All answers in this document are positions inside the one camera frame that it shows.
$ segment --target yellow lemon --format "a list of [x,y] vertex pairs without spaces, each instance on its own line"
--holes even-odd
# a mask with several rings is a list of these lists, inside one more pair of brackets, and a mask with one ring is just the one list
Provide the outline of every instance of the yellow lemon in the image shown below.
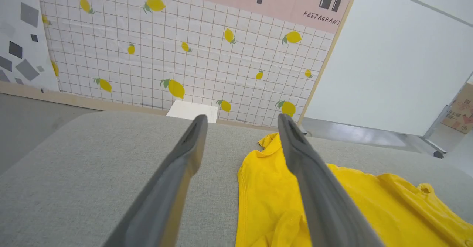
[[226,100],[220,99],[217,101],[217,104],[219,104],[220,107],[222,107],[222,109],[226,112],[230,112],[230,109],[232,109],[232,105],[230,105],[230,103]]
[[191,52],[191,51],[192,51],[192,49],[189,48],[189,45],[187,45],[186,42],[183,42],[183,43],[182,43],[182,49],[183,49],[185,52]]
[[161,0],[147,0],[145,2],[145,6],[143,7],[143,10],[145,13],[146,11],[161,11],[165,8],[166,6],[164,5],[163,1]]
[[42,14],[41,17],[42,17],[42,22],[43,22],[44,24],[46,24],[46,25],[52,25],[52,22],[49,21],[48,18],[47,18],[44,14]]
[[184,90],[184,87],[179,84],[179,82],[176,82],[172,79],[162,79],[159,86],[161,86],[161,84],[164,85],[164,88],[169,86],[169,92],[171,92],[173,96],[184,99],[184,93],[186,91]]
[[88,3],[87,0],[81,0],[80,4],[81,4],[82,9],[86,11],[86,13],[90,13],[90,14],[95,13],[95,11],[92,8],[90,8],[90,4]]
[[104,79],[100,79],[100,78],[96,78],[96,79],[93,79],[94,82],[97,83],[97,85],[100,85],[100,87],[107,91],[107,92],[112,92],[112,86],[110,85],[109,82],[107,82],[106,80]]
[[56,76],[59,76],[59,67],[58,67],[58,65],[55,62],[53,62],[52,60],[51,60],[51,64],[52,64],[52,68],[54,69],[54,74]]
[[309,77],[309,78],[311,78],[311,77],[313,77],[314,75],[312,74],[312,72],[311,72],[309,69],[307,69],[307,71],[306,71],[306,76]]
[[299,32],[292,31],[292,32],[289,32],[287,35],[285,35],[281,42],[284,45],[284,43],[287,44],[288,41],[289,43],[297,43],[301,41],[301,39],[302,37],[300,37]]
[[258,72],[258,74],[256,74],[256,79],[259,80],[259,79],[261,79],[261,78],[263,78],[263,71],[262,71],[262,70],[260,70],[260,71]]
[[283,101],[278,101],[278,102],[276,103],[276,105],[278,106],[278,109],[281,109],[281,107],[282,107],[282,109],[281,109],[282,113],[287,114],[287,115],[289,115],[289,116],[291,116],[291,117],[292,117],[292,116],[294,115],[294,113],[296,112],[296,107],[294,106],[294,104],[292,104],[292,103],[289,102],[289,101],[285,101],[285,100],[283,100]]
[[133,54],[133,53],[135,53],[135,46],[132,43],[130,43],[128,45],[128,54]]
[[223,34],[223,36],[225,37],[225,39],[228,41],[228,43],[230,44],[235,44],[237,41],[235,40],[235,38],[233,37],[233,32],[232,30],[230,29],[226,29],[225,30],[225,33]]

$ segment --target yellow shirt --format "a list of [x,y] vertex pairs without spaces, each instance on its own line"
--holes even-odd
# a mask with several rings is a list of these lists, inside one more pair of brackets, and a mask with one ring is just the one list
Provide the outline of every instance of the yellow shirt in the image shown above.
[[[289,172],[279,134],[258,142],[238,171],[237,247],[311,246],[297,179]],[[373,176],[327,165],[386,246],[473,247],[473,226],[436,197],[393,174]]]

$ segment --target black square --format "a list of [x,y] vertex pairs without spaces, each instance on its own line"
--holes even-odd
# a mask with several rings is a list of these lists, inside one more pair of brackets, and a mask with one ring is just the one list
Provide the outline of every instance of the black square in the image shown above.
[[23,59],[23,48],[11,41],[10,41],[10,48],[8,52],[12,55],[17,56],[20,59]]

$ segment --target white sheet of paper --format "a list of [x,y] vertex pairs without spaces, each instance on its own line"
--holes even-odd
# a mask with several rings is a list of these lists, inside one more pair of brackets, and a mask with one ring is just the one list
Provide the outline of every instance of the white sheet of paper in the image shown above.
[[193,120],[200,114],[205,114],[208,122],[214,124],[217,122],[217,112],[218,108],[215,106],[176,100],[166,116]]

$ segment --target beige border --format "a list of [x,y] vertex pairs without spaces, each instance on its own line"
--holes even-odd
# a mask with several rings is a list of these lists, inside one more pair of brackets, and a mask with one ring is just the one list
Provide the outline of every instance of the beige border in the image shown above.
[[[0,82],[0,93],[18,96],[28,97],[30,99],[37,99],[42,101],[54,102],[59,104],[67,104],[70,106],[84,107],[86,109],[97,109],[97,110],[118,110],[118,111],[135,111],[142,113],[166,115],[167,111],[159,109],[150,109],[147,107],[134,106],[129,104],[122,104],[119,102],[104,101],[101,99],[91,99],[89,97],[80,97],[72,94],[66,94],[62,92],[53,92],[41,89],[20,85],[15,83]],[[265,126],[254,126],[251,124],[237,123],[226,120],[217,120],[218,124],[226,124],[231,126],[239,126],[246,128],[253,128],[266,131],[278,131],[276,128],[270,128]]]
[[335,47],[335,44],[337,43],[337,40],[338,40],[338,37],[341,33],[341,30],[343,29],[343,26],[345,25],[345,21],[348,17],[348,13],[350,12],[350,9],[351,9],[351,6],[353,5],[353,1],[355,0],[350,0],[348,2],[348,6],[346,8],[346,11],[345,13],[343,14],[343,18],[341,19],[341,22],[340,22],[340,27],[338,27],[338,30],[337,30],[337,33],[335,34],[335,36],[333,37],[333,41],[331,42],[331,45],[330,45],[330,48],[327,52],[327,56],[326,56],[326,59],[324,61],[324,63],[322,64],[322,67],[320,69],[320,72],[319,72],[319,75],[316,79],[316,82],[314,84],[314,87],[312,87],[312,91],[310,92],[309,94],[309,97],[307,98],[307,102],[306,102],[306,105],[304,106],[304,109],[302,110],[302,113],[300,114],[300,118],[299,118],[299,121],[297,121],[297,124],[300,125],[302,123],[302,119],[304,118],[304,115],[306,114],[306,111],[307,111],[307,107],[309,107],[309,103],[310,101],[312,100],[312,97],[314,95],[314,92],[317,88],[317,85],[319,84],[320,82],[320,78],[322,76],[322,74],[324,73],[324,70],[327,66],[327,63],[328,63],[328,60],[330,59],[330,55],[331,53],[333,52],[333,48]]

